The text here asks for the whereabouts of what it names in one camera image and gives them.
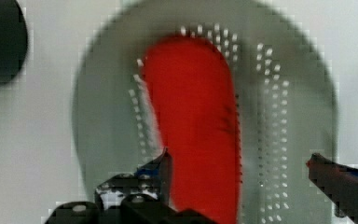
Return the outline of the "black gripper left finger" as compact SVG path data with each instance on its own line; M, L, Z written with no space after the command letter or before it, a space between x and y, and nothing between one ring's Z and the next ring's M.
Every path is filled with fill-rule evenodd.
M170 206L172 157L167 149L134 173L114 175L93 202L64 203L45 224L217 224L193 209Z

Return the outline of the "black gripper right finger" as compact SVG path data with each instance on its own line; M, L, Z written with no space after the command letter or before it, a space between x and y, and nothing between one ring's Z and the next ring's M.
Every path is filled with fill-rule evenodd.
M358 169L313 153L306 162L309 180L347 217L358 224Z

